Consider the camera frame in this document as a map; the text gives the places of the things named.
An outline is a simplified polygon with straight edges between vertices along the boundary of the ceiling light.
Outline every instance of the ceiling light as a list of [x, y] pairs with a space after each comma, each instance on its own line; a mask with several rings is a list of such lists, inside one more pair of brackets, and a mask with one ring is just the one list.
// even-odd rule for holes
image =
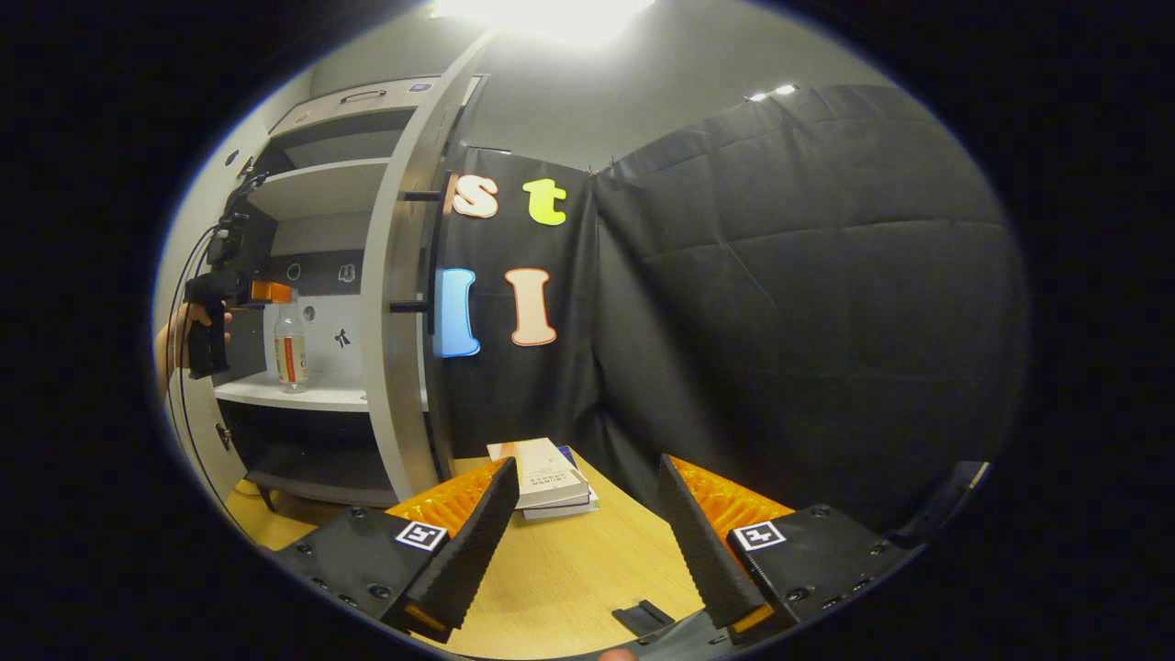
[[437, 0], [430, 18], [464, 18], [502, 32], [598, 46], [653, 0]]

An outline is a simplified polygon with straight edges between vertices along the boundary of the shelf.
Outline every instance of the shelf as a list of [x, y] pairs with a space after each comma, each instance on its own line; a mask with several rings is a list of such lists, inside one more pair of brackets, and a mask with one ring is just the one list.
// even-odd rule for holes
[[398, 503], [374, 445], [267, 444], [244, 479], [258, 487], [342, 505], [391, 507]]
[[275, 174], [249, 195], [274, 220], [371, 211], [390, 158], [341, 161]]
[[261, 372], [216, 386], [216, 399], [302, 411], [338, 411], [367, 413], [367, 392], [354, 385], [343, 384], [329, 376], [310, 375], [310, 389], [296, 396], [283, 393], [284, 386], [276, 384], [268, 372]]

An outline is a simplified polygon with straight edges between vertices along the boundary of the bottle label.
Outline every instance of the bottle label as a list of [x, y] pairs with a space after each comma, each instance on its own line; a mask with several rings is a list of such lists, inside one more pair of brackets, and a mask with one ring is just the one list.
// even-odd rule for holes
[[306, 342], [302, 338], [274, 338], [277, 351], [277, 380], [282, 384], [301, 384], [309, 379], [306, 369]]

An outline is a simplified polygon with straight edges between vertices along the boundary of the cabinet handle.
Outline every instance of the cabinet handle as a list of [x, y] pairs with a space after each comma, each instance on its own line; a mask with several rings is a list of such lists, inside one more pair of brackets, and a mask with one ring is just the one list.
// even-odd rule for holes
[[375, 94], [376, 96], [383, 96], [387, 93], [388, 93], [387, 89], [369, 89], [367, 92], [356, 92], [355, 94], [351, 94], [349, 96], [343, 96], [342, 100], [338, 101], [338, 102], [340, 103], [345, 103], [347, 101], [350, 101], [351, 99], [354, 99], [356, 96], [363, 96], [364, 94]]

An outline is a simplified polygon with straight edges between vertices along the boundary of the hand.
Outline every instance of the hand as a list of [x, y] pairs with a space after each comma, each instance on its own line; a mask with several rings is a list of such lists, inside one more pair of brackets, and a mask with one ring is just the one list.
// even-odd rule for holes
[[[155, 375], [160, 382], [160, 390], [167, 393], [167, 385], [172, 380], [175, 371], [175, 357], [180, 357], [180, 367], [187, 369], [190, 363], [188, 356], [188, 336], [192, 333], [192, 325], [196, 322], [203, 325], [212, 325], [213, 319], [208, 316], [208, 310], [200, 303], [183, 303], [180, 309], [172, 315], [170, 322], [160, 329], [155, 336]], [[233, 312], [224, 312], [226, 325], [233, 321]], [[233, 336], [224, 333], [224, 342], [228, 343]]]
[[637, 655], [627, 649], [609, 649], [599, 655], [596, 661], [637, 661]]

